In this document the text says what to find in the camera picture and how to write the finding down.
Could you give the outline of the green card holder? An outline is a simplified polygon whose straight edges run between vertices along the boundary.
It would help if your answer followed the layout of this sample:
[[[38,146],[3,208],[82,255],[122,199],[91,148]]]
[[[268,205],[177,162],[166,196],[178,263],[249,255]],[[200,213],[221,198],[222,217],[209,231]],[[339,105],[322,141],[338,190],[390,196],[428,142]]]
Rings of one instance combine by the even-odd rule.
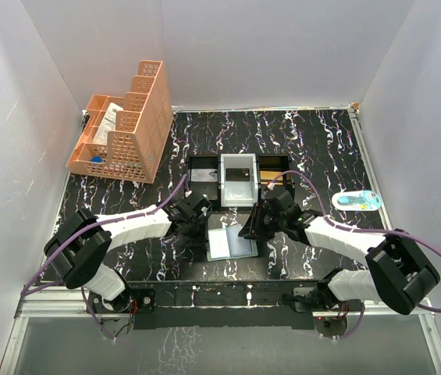
[[[209,230],[208,261],[256,257],[258,255],[256,242],[240,237],[241,229],[242,226],[237,224],[231,227]]]

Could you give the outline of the white card with magnetic stripe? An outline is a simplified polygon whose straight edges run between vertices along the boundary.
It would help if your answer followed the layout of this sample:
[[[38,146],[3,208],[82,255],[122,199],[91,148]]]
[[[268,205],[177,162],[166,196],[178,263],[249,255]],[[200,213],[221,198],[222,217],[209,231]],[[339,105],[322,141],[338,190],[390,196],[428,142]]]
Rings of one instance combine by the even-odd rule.
[[[218,171],[216,169],[192,169],[190,172],[191,182],[217,182]]]

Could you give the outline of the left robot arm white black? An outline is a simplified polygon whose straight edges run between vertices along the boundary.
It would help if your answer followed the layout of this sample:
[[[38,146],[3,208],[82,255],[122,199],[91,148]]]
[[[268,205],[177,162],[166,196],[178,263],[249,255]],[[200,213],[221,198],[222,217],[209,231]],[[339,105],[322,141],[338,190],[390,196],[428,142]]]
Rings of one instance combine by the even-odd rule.
[[[77,210],[44,247],[47,259],[68,289],[85,288],[99,295],[114,312],[132,304],[131,287],[103,261],[106,253],[148,238],[183,236],[192,241],[205,237],[212,203],[197,192],[166,205],[109,216]]]

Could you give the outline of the black bin with gold card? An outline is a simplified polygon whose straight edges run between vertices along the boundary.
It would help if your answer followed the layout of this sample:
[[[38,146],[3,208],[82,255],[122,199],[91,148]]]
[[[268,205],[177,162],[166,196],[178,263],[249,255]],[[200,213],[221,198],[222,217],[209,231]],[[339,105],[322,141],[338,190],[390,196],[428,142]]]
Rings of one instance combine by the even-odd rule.
[[[261,170],[280,170],[283,172],[287,170],[292,169],[292,160],[288,155],[284,154],[260,154],[258,156],[258,172],[260,177],[260,187],[262,190],[265,190],[267,188],[267,185],[272,180],[264,180],[261,179],[260,171]],[[288,190],[289,193],[292,195],[295,191],[295,183],[293,181],[293,178],[291,177],[291,174],[288,173],[286,175],[283,175],[279,177],[279,175],[274,178],[273,180],[276,180],[275,185],[282,186],[286,190]]]

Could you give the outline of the white plastic bin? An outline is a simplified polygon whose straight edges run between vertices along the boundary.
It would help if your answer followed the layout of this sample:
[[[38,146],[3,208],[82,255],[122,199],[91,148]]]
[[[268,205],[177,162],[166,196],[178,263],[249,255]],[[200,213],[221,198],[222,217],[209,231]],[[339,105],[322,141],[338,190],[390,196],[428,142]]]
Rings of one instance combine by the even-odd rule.
[[[229,182],[225,180],[226,168],[249,168],[249,182]],[[258,201],[258,160],[254,153],[221,154],[219,160],[220,202],[226,208],[250,208]]]

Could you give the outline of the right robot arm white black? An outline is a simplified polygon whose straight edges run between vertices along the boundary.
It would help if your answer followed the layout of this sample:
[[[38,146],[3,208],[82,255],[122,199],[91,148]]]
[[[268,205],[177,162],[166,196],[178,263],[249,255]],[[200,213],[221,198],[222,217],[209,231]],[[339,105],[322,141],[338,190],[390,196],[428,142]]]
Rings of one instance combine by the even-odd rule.
[[[358,271],[337,267],[305,295],[286,297],[288,302],[297,302],[307,310],[334,310],[349,300],[371,300],[384,302],[396,313],[407,315],[440,282],[436,268],[406,233],[341,230],[320,212],[303,210],[291,193],[277,186],[254,204],[238,235],[270,241],[279,232],[293,241],[332,250],[364,266]]]

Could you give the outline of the black bin with white card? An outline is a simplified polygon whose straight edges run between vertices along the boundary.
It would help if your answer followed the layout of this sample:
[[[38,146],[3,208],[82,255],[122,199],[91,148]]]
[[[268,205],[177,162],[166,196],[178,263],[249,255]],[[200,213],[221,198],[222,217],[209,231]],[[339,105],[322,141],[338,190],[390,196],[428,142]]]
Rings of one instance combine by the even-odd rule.
[[[187,157],[189,187],[204,195],[214,205],[219,204],[219,156],[189,155]]]

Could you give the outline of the peach plastic desk organizer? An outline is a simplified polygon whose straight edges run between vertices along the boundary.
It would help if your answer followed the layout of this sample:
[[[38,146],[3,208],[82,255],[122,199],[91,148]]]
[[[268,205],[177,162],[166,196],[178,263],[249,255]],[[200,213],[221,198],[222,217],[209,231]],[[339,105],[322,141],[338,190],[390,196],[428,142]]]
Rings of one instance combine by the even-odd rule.
[[[106,145],[93,137],[108,105],[123,107]],[[93,95],[87,105],[88,121],[69,157],[72,174],[152,184],[173,122],[172,104],[163,61],[142,60],[122,97]],[[94,156],[105,162],[91,163]]]

